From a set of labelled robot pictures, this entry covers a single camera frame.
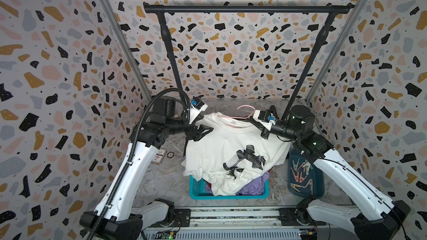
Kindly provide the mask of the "pink wire hanger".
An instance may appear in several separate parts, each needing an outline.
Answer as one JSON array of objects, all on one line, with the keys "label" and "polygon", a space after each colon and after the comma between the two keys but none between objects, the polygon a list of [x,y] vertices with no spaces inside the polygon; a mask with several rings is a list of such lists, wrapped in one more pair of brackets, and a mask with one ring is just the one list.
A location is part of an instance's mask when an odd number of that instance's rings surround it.
[{"label": "pink wire hanger", "polygon": [[218,115],[218,118],[246,120],[248,118],[251,118],[254,115],[255,111],[255,107],[248,104],[244,104],[239,107],[229,108],[227,110],[220,111],[221,114]]}]

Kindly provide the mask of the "white printed t-shirt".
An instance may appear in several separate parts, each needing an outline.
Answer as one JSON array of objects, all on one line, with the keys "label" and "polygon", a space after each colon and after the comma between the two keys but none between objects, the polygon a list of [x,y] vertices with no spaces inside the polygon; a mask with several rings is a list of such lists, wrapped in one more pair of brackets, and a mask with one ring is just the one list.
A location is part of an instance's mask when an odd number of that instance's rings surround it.
[{"label": "white printed t-shirt", "polygon": [[291,143],[275,136],[263,139],[253,124],[228,118],[220,112],[204,115],[197,126],[213,130],[186,147],[183,175],[205,180],[215,196],[234,196],[245,185],[281,165]]}]

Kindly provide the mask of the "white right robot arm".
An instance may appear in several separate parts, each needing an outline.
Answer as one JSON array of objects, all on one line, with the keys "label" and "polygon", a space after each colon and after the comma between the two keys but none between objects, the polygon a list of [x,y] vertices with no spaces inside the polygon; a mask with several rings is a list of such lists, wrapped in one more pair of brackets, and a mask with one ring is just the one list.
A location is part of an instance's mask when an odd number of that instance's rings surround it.
[{"label": "white right robot arm", "polygon": [[300,224],[325,222],[355,234],[360,240],[391,240],[404,228],[410,207],[380,192],[324,136],[316,133],[315,116],[308,107],[291,107],[283,120],[270,111],[255,111],[253,118],[262,125],[263,138],[274,134],[291,141],[295,150],[328,175],[354,202],[352,207],[343,207],[308,197],[295,210]]}]

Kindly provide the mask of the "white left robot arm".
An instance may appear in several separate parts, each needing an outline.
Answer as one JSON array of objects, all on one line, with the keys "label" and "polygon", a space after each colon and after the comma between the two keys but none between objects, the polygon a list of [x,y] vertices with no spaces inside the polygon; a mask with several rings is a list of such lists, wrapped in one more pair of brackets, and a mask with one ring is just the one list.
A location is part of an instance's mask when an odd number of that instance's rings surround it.
[{"label": "white left robot arm", "polygon": [[131,212],[136,192],[161,146],[170,135],[184,133],[187,140],[199,141],[212,132],[209,126],[197,126],[207,104],[194,97],[184,103],[181,117],[175,115],[176,99],[158,97],[147,108],[145,117],[133,129],[126,156],[110,188],[95,210],[84,212],[80,225],[88,230],[88,239],[141,240],[142,231],[152,225],[174,227],[175,204],[158,198]]}]

